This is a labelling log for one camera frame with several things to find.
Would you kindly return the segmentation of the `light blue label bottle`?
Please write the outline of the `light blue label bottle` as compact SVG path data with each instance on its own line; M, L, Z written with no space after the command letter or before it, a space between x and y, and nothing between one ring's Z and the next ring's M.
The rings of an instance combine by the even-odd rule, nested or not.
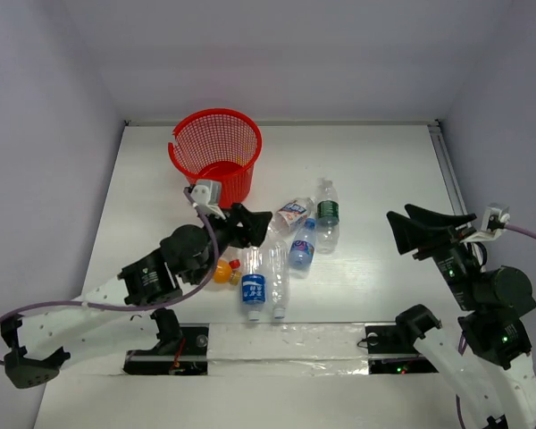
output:
M314 259L316 235L314 218L307 218L292 240L289 265L294 270L308 271Z

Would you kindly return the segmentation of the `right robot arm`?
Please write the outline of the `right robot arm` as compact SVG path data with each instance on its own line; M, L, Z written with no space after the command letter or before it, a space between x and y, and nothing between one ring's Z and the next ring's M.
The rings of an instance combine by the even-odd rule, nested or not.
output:
M441 321L424 305L395 318L395 343L415 349L443 376L479 428L536 428L536 375L532 344L522 318L536 308L532 284L521 270L502 265L485 271L469 245L512 230L507 207L487 207L482 227L475 214L440 214L407 204L387 214L398 253L431 259L455 301L469 361L447 339Z

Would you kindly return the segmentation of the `red plastic mesh bin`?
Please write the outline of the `red plastic mesh bin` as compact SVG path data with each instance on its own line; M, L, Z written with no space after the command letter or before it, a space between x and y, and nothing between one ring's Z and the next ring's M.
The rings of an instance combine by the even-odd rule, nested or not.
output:
M246 199L263 145L252 119L228 108L205 109L181 120L172 136L169 157L189 184L220 182L222 208Z

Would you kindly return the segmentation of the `dark blue label bottle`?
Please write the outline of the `dark blue label bottle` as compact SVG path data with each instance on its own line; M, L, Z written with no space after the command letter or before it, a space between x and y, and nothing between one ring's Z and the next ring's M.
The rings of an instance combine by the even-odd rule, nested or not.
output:
M257 247L243 250L241 258L240 303L247 320L260 321L266 302L266 279L262 250Z

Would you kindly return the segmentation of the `green label clear bottle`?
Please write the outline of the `green label clear bottle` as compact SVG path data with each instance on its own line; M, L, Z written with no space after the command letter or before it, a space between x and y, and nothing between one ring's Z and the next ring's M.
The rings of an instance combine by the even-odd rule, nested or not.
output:
M316 191L316 235L320 251L333 253L339 242L339 196L328 179L320 179Z

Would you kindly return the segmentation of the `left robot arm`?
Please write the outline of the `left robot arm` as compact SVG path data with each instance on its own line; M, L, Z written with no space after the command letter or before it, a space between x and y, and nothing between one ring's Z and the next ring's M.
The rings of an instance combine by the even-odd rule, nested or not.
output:
M269 211L233 204L217 214L195 205L202 225L185 224L107 283L69 301L26 306L0 322L9 351L4 372L17 389L52 381L63 370L120 351L173 355L185 338L173 306L201 291L229 247L264 242Z

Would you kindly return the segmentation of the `clear unlabelled bottle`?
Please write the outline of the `clear unlabelled bottle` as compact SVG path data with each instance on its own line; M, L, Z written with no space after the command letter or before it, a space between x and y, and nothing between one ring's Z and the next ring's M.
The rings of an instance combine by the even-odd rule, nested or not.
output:
M270 284L272 317L276 321L285 318L289 304L288 247L283 240L276 240L267 249L267 282Z

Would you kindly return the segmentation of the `white orange label bottle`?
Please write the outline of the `white orange label bottle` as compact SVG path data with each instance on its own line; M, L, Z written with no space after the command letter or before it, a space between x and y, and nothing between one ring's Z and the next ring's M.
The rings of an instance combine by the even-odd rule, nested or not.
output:
M314 211L312 198L293 198L272 216L268 231L288 236L299 228Z

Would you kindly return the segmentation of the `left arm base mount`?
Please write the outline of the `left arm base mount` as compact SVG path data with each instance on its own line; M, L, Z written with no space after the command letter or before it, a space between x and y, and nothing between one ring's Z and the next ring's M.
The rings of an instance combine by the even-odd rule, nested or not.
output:
M208 324L181 326L183 339L174 351L158 354L155 350L130 350L123 372L128 375L198 376L208 374Z

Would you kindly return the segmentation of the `orange juice bottle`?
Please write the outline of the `orange juice bottle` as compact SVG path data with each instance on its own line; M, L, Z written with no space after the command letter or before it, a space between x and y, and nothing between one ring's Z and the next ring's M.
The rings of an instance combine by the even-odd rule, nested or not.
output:
M230 260L219 259L214 272L214 282L218 284L228 283L236 286L241 280L242 273L238 269L233 270L229 265Z

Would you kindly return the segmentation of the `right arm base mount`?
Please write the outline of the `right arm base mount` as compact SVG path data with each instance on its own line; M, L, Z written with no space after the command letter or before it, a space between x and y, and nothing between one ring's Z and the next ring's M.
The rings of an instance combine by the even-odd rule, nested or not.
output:
M438 370L395 324L366 324L357 347L366 352L369 374L435 374Z

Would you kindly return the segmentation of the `red label clear bottle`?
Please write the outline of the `red label clear bottle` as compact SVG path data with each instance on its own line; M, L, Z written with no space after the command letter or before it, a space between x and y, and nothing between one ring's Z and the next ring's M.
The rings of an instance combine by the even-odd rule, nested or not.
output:
M236 270L240 268L240 261L238 259L233 259L229 262L229 265L233 270Z

